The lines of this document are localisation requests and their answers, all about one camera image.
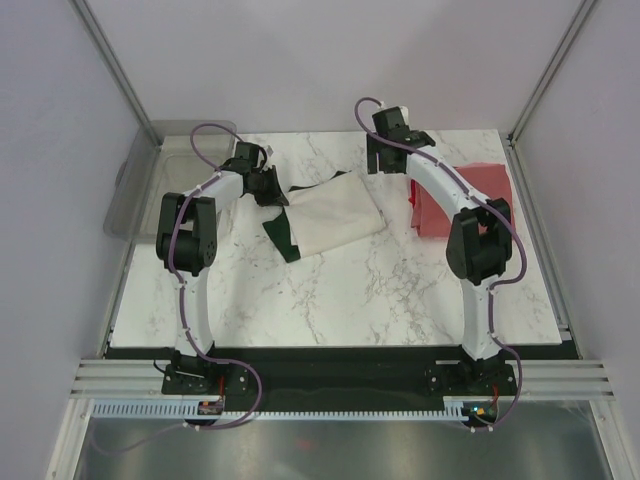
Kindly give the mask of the cream green raglan t-shirt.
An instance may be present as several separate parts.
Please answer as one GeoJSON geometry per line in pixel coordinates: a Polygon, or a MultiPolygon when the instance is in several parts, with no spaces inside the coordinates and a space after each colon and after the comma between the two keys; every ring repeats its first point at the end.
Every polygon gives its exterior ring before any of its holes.
{"type": "Polygon", "coordinates": [[[385,228],[369,190],[355,172],[338,171],[314,186],[293,187],[289,204],[263,223],[285,262],[292,263],[364,239],[385,228]]]}

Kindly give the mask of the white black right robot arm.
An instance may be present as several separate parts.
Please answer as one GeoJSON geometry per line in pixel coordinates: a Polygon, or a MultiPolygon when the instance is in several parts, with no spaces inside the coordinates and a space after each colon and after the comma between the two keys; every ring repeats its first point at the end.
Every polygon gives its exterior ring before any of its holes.
{"type": "Polygon", "coordinates": [[[409,127],[402,107],[379,107],[367,133],[367,171],[405,174],[422,187],[450,222],[446,244],[449,269],[460,280],[463,298],[461,347],[472,360],[458,368],[467,392],[483,392],[494,381],[485,360],[496,356],[491,285],[506,271],[512,256],[511,209],[471,185],[441,155],[426,132],[409,127]]]}

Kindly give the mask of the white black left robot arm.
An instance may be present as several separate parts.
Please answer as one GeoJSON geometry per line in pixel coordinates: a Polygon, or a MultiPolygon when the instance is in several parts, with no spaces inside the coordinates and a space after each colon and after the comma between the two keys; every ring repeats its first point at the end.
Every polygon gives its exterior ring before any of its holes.
{"type": "Polygon", "coordinates": [[[214,347],[207,281],[218,250],[221,212],[245,195],[260,207],[288,204],[277,170],[263,147],[240,141],[234,155],[204,183],[162,197],[156,255],[176,278],[179,327],[175,348],[203,356],[214,347]]]}

